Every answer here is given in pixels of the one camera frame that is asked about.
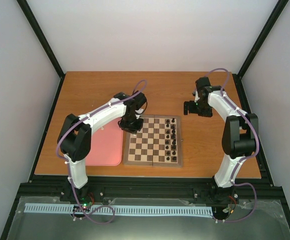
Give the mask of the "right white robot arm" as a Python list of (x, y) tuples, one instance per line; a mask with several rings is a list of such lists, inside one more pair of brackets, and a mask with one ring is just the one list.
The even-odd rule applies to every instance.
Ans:
[(215, 110), (224, 120), (221, 145), (224, 157), (214, 181), (218, 188), (230, 188), (243, 163), (253, 154), (258, 154), (259, 120), (256, 114), (247, 113), (238, 107), (220, 85), (212, 86), (208, 77), (195, 81), (194, 100), (185, 101), (183, 114), (212, 117)]

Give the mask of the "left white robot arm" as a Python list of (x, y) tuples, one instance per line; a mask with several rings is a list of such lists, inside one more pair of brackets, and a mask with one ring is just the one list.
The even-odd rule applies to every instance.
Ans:
[(86, 157), (91, 151), (93, 134), (117, 118), (120, 118), (118, 126), (121, 130), (137, 134), (143, 127), (141, 107), (146, 103), (147, 98), (140, 91), (131, 96), (120, 92), (89, 113), (80, 116), (69, 114), (65, 118), (55, 152), (65, 160), (67, 179), (73, 186), (71, 195), (77, 201), (84, 201), (89, 195), (89, 188), (85, 186), (88, 182)]

